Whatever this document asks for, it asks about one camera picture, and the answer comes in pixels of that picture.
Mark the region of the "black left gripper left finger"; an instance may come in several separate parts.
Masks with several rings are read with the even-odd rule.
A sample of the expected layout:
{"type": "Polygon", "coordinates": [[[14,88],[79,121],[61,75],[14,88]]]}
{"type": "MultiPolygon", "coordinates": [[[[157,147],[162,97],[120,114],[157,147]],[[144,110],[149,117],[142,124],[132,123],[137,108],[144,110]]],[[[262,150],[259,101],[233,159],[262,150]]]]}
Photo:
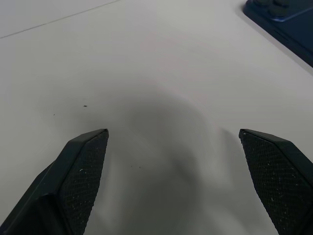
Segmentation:
{"type": "Polygon", "coordinates": [[[82,235],[94,205],[107,129],[71,139],[32,182],[0,227],[2,235],[82,235]]]}

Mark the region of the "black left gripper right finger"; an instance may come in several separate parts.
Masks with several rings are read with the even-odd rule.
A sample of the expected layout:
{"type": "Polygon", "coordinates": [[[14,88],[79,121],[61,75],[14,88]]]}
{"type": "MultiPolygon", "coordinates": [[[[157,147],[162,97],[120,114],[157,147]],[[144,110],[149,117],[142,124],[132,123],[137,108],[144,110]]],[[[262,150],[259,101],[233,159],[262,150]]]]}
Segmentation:
{"type": "Polygon", "coordinates": [[[291,142],[249,129],[239,139],[257,192],[280,235],[313,233],[313,164],[291,142]]]}

